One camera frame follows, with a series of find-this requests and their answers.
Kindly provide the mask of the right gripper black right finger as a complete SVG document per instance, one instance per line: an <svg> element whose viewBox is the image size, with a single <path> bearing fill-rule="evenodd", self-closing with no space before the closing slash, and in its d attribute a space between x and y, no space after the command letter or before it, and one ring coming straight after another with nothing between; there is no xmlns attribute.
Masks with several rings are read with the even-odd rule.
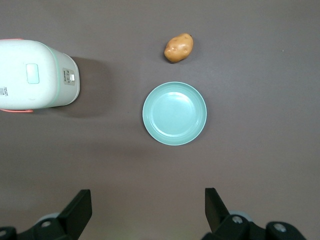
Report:
<svg viewBox="0 0 320 240"><path fill-rule="evenodd" d="M247 218L231 214L215 188L205 189L205 216L210 232L204 240L251 240L252 229Z"/></svg>

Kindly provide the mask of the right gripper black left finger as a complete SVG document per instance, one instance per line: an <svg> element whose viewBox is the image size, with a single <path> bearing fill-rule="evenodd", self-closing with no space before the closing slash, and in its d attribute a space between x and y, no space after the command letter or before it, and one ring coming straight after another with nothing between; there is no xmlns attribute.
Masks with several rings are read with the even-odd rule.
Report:
<svg viewBox="0 0 320 240"><path fill-rule="evenodd" d="M43 216L30 230L32 240L77 240L92 217L89 189L82 189L60 212Z"/></svg>

